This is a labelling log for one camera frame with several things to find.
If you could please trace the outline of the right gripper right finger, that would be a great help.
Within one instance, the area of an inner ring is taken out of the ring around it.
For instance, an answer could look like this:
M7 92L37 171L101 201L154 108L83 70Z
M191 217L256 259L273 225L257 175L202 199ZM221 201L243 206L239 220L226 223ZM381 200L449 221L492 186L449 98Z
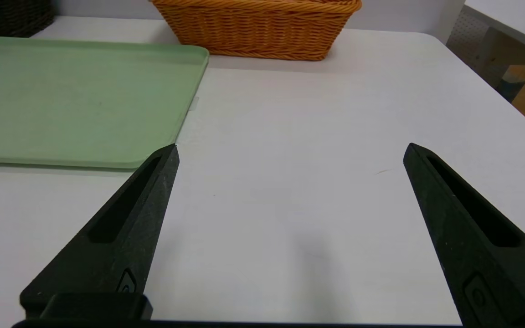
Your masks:
M525 233L425 147L403 164L467 328L525 328Z

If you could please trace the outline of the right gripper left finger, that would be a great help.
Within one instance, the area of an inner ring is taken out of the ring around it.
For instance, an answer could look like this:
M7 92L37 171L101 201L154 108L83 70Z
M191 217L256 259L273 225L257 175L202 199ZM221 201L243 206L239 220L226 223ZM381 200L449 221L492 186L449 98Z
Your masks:
M152 153L23 289L27 319L150 319L144 295L180 163Z

